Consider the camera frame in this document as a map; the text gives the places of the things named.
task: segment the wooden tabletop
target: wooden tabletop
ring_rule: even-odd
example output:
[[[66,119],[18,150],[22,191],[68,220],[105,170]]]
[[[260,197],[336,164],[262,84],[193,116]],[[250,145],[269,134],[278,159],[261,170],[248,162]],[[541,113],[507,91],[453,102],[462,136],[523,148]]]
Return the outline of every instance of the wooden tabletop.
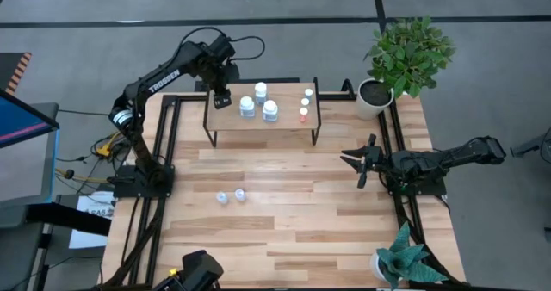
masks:
[[[150,148],[161,99],[156,95],[147,103],[144,134]],[[320,107],[323,126],[316,146],[309,131],[269,130],[219,132],[224,135],[213,149],[202,130],[204,102],[183,103],[173,161],[176,182],[164,214],[156,283],[170,268],[182,267],[184,254],[205,249],[224,267],[223,288],[386,286],[368,262],[398,231],[393,200],[376,174],[369,174],[365,189],[357,189],[357,174],[339,158],[341,150],[364,145],[370,133],[381,146],[379,123],[359,120],[354,102],[321,102]],[[403,96],[398,110],[408,149],[429,150],[420,101]],[[237,202],[235,189],[245,190],[246,202]],[[225,206],[215,199],[219,191],[230,196]],[[117,202],[102,264],[105,277],[120,265],[133,202]],[[418,203],[430,248],[452,275],[464,279],[448,210],[431,196],[419,196]],[[148,255],[146,247],[139,282]]]
[[[215,109],[214,104],[208,104],[207,128],[210,131],[243,131],[243,130],[281,130],[281,129],[315,129],[318,127],[318,106],[316,104],[315,84],[266,84],[268,99],[275,101],[278,107],[277,122],[264,122],[262,107],[255,106],[255,117],[242,118],[239,115],[239,101],[241,97],[249,96],[255,99],[255,84],[228,84],[232,92],[232,105],[222,109]],[[308,115],[305,122],[300,122],[300,100],[304,98],[304,91],[312,89],[314,95],[308,105]]]

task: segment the small vial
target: small vial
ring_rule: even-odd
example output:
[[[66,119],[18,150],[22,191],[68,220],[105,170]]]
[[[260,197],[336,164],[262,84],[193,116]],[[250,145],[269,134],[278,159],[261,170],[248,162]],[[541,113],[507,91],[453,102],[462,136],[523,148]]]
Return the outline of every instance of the small vial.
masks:
[[[308,109],[303,107],[299,111],[300,111],[299,121],[301,123],[306,122],[306,115],[308,115]]]
[[[258,105],[264,105],[268,98],[268,89],[265,83],[258,83],[255,85],[255,97]]]
[[[307,98],[308,101],[312,100],[313,90],[312,89],[306,89],[304,90],[304,98]]]
[[[220,204],[227,204],[228,199],[226,193],[218,192],[216,194],[216,201],[218,201]]]
[[[268,100],[264,103],[262,109],[263,119],[266,122],[276,122],[277,121],[277,105],[276,102]]]
[[[252,102],[252,98],[248,96],[241,97],[241,103],[239,104],[239,113],[244,118],[254,118],[255,103]]]
[[[310,100],[307,98],[303,98],[300,100],[300,104],[302,105],[302,107],[308,107],[308,105],[310,105]]]
[[[245,192],[242,189],[236,189],[235,198],[238,199],[238,201],[245,201]]]

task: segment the concrete floor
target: concrete floor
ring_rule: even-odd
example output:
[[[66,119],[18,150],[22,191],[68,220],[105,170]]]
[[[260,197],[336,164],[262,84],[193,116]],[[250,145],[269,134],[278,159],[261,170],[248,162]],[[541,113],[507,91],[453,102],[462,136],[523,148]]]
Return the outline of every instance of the concrete floor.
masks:
[[[551,0],[383,0],[387,16],[551,15]],[[0,22],[184,20],[285,16],[375,16],[374,0],[3,0]],[[551,23],[450,23],[439,25],[458,47],[454,63],[421,94],[437,148],[491,135],[504,148],[544,133],[551,123],[547,97]],[[319,78],[337,90],[347,77],[365,78],[362,57],[376,24],[297,24],[221,27],[232,37],[257,34],[267,44],[257,60],[239,64],[242,77]],[[33,57],[16,94],[25,102],[58,102],[61,108],[108,112],[122,88],[171,56],[192,27],[0,29],[0,52]],[[211,33],[194,40],[210,41]],[[244,42],[238,53],[256,53]],[[191,91],[182,77],[170,91]],[[103,117],[60,114],[59,155],[75,158],[114,129]],[[88,174],[92,164],[59,164]],[[94,176],[110,176],[100,164]],[[499,167],[469,165],[446,178],[452,220],[467,279],[473,285],[547,290],[551,244],[548,165],[536,152],[508,158]],[[63,186],[60,194],[74,191]],[[63,249],[50,252],[60,260]],[[78,273],[71,288],[97,278],[98,261],[78,260],[52,271],[47,290],[68,289],[60,277]]]

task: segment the white pot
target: white pot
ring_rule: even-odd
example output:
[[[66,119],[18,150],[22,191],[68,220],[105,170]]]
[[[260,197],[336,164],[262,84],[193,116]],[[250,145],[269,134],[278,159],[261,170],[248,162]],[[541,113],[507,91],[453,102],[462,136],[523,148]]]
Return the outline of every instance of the white pot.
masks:
[[[356,98],[356,111],[357,111],[358,117],[365,121],[373,120],[381,111],[383,111],[386,107],[388,107],[388,105],[390,105],[390,103],[393,102],[394,100],[394,90],[390,89],[390,101],[388,101],[388,103],[385,105],[374,106],[364,101],[362,96],[360,95],[360,89],[364,84],[366,84],[369,81],[375,81],[375,79],[369,78],[369,79],[363,80],[360,86],[358,87],[357,98]]]
[[[379,255],[377,255],[377,252],[371,255],[369,267],[371,268],[371,271],[373,272],[373,275],[375,275],[375,277],[384,282],[387,281],[385,279],[385,276],[382,274],[381,269],[379,268]]]

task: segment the small wooden platform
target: small wooden platform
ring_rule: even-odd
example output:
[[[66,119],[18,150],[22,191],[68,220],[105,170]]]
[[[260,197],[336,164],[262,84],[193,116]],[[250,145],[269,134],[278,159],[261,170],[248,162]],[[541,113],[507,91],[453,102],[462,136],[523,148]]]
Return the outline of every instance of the small wooden platform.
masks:
[[[278,107],[277,122],[264,122],[262,107],[255,105],[254,118],[245,119],[239,115],[239,101],[243,96],[255,99],[255,84],[228,84],[227,88],[232,92],[232,105],[222,109],[215,109],[210,102],[207,112],[207,129],[209,131],[244,131],[244,130],[276,130],[276,129],[309,129],[318,127],[318,105],[316,96],[312,97],[308,106],[306,122],[299,121],[300,100],[304,98],[304,91],[312,89],[316,91],[314,83],[299,84],[266,84],[268,86],[268,99],[275,101]],[[210,91],[210,100],[213,100],[213,92]]]
[[[147,103],[150,148],[161,99],[156,95]],[[323,126],[316,146],[309,131],[263,130],[219,132],[213,149],[202,128],[204,106],[182,105],[173,161],[176,182],[165,209],[155,282],[170,268],[181,268],[184,254],[205,249],[224,267],[223,288],[386,286],[372,275],[368,262],[398,231],[393,200],[376,174],[369,175],[365,189],[357,189],[357,174],[339,158],[341,150],[364,145],[371,133],[381,146],[377,120],[359,120],[354,102],[321,102]],[[408,149],[429,150],[420,101],[401,97],[398,111]],[[162,152],[167,138],[165,133]],[[215,200],[218,191],[235,189],[244,189],[248,200],[231,197],[226,206]],[[120,265],[133,202],[116,205],[103,259],[105,277]],[[452,275],[464,279],[448,210],[434,197],[420,196],[418,202],[430,248]],[[139,282],[148,255],[146,247]]]

